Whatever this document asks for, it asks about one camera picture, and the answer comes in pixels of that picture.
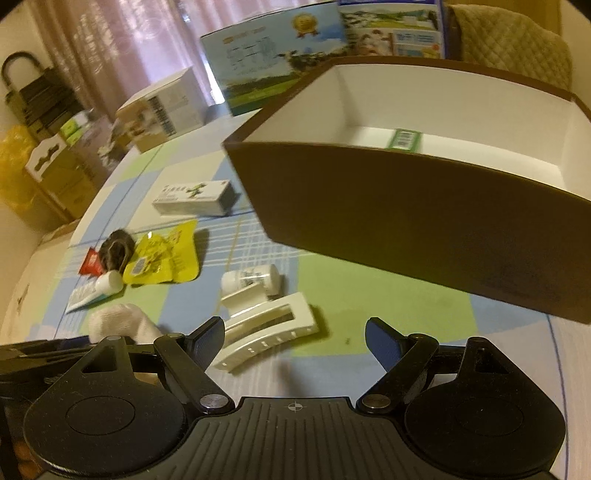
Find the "white plastic hair claw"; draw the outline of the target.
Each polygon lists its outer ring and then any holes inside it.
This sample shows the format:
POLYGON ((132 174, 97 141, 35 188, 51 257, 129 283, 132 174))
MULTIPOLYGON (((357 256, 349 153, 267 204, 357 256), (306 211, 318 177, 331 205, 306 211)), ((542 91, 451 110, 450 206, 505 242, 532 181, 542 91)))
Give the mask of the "white plastic hair claw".
POLYGON ((270 348, 319 330, 301 292, 242 309, 225 321, 224 345, 212 366, 231 372, 270 348))

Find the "white sock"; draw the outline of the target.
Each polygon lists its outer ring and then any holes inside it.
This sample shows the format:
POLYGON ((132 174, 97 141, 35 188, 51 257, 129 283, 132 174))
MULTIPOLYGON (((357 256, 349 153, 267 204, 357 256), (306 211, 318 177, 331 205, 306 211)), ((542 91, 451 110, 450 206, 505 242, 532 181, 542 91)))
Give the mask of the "white sock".
POLYGON ((93 312, 88 319, 92 344, 109 336, 129 337, 136 344, 152 344, 162 332, 136 305, 116 304, 93 312))

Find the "yellow snack pouch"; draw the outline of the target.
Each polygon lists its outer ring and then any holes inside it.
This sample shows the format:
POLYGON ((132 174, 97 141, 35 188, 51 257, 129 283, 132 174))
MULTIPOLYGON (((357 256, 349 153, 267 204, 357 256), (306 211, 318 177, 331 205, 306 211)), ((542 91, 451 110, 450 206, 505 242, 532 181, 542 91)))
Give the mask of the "yellow snack pouch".
POLYGON ((185 283, 197 279, 200 267, 193 234, 197 221, 174 226, 168 233, 150 231, 136 243, 122 279, 126 285, 185 283))

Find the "white cream tube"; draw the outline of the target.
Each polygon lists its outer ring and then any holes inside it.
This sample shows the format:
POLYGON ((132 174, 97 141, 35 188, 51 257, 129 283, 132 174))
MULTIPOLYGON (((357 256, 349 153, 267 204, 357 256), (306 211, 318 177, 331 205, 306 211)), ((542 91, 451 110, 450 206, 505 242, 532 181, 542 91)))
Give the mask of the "white cream tube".
POLYGON ((118 271, 108 271, 95 280, 75 288, 69 296, 65 313, 82 309, 88 305, 118 294, 124 287, 118 271))

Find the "white pill bottle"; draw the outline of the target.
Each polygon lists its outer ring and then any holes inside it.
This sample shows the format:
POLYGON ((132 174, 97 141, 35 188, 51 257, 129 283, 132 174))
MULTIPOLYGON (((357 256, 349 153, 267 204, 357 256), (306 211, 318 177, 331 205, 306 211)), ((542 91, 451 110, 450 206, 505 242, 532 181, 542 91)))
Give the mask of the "white pill bottle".
POLYGON ((280 272, 273 264, 225 272, 221 277, 221 292, 223 296, 228 296, 252 284, 263 285, 264 292, 269 297, 277 296, 281 291, 280 272))

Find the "red candy packet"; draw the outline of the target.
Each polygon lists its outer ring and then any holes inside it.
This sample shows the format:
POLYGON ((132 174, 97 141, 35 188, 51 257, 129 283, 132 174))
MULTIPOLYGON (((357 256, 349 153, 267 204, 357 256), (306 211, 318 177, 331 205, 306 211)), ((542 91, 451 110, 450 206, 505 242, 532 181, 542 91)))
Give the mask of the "red candy packet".
POLYGON ((105 270, 101 264, 98 252, 93 248, 89 248, 78 270, 78 274, 81 276, 99 277, 104 273, 105 270))

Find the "dark brown hair scrunchie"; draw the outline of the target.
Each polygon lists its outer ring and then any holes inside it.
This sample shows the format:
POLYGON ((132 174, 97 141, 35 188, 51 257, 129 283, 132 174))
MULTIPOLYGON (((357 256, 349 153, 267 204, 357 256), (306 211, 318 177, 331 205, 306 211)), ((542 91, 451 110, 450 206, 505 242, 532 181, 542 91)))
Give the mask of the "dark brown hair scrunchie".
POLYGON ((99 248, 100 264, 105 272, 118 271, 122 274, 134 250, 135 241, 131 235, 123 229, 115 230, 99 248))

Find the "white ointment box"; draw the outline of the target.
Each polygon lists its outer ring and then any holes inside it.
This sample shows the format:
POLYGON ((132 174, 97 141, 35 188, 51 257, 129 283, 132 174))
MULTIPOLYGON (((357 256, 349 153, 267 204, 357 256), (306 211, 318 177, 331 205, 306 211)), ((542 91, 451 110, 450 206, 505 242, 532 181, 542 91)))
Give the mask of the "white ointment box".
POLYGON ((228 214, 237 197, 229 180, 168 184, 152 206, 163 216, 221 217, 228 214))

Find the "green white medicine box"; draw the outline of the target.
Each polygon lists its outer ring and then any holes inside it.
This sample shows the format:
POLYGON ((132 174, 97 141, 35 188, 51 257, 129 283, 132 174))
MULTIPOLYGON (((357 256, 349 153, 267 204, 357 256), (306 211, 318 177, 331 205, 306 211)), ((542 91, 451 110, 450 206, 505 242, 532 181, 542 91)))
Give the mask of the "green white medicine box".
POLYGON ((386 148, 411 153, 420 153, 423 133, 416 130, 396 129, 386 148))

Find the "brown cardboard storage box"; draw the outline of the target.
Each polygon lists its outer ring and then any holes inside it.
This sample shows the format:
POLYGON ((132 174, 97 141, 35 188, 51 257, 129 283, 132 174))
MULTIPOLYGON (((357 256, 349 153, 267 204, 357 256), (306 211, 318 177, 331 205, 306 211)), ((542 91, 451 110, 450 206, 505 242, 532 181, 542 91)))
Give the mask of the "brown cardboard storage box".
POLYGON ((224 140, 270 239, 590 319, 590 110, 522 75, 341 57, 224 140), (396 129, 420 153, 386 148, 396 129))

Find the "brown cardboard hanger box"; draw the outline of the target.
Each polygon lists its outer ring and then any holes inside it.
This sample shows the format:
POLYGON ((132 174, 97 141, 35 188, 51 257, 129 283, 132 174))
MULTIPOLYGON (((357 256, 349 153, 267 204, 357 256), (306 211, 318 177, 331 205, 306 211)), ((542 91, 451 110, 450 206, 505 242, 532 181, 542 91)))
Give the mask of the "brown cardboard hanger box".
POLYGON ((59 134, 32 150, 24 171, 74 220, 85 214, 107 177, 99 160, 68 146, 59 134))

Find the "yellow plastic bag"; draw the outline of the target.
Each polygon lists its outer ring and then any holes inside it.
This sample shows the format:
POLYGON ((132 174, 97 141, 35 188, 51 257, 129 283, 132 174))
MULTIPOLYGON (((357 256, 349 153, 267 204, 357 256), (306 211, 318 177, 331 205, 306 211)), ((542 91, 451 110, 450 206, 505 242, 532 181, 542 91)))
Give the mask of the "yellow plastic bag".
POLYGON ((28 224, 35 222, 39 200, 34 181, 24 172, 34 147, 22 125, 13 126, 1 140, 1 200, 28 224))

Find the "white beige product box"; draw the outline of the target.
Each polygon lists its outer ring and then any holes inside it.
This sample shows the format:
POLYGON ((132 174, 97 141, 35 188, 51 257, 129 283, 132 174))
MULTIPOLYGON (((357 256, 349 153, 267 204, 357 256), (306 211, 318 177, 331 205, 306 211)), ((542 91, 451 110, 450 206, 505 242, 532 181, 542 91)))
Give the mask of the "white beige product box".
POLYGON ((145 153, 204 126, 208 104, 191 68, 132 95, 116 112, 133 145, 145 153))

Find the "pink curtain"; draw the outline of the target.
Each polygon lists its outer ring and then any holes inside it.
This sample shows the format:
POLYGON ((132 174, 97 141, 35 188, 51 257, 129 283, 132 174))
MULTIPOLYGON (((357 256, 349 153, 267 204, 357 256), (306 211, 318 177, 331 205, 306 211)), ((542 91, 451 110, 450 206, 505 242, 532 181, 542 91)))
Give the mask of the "pink curtain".
POLYGON ((201 37, 269 13, 335 1, 30 1, 48 53, 85 107, 109 117, 132 95, 191 68, 225 103, 201 37))

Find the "dark blue milk carton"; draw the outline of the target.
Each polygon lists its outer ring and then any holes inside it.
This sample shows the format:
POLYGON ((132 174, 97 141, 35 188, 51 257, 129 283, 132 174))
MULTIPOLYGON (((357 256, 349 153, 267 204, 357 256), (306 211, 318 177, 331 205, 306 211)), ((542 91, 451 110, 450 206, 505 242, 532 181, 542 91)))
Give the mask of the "dark blue milk carton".
POLYGON ((339 1, 349 49, 358 56, 442 59, 442 1, 339 1))

